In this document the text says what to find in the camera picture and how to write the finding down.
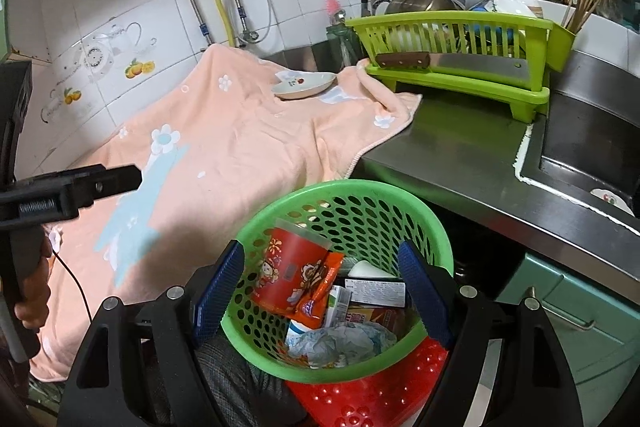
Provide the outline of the person's left hand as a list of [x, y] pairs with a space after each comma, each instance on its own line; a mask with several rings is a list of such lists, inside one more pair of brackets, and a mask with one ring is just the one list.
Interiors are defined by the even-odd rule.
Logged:
[[48, 301], [51, 296], [49, 287], [51, 244], [45, 237], [40, 247], [37, 268], [21, 283], [24, 299], [14, 307], [16, 317], [25, 329], [36, 331], [46, 324], [49, 316]]

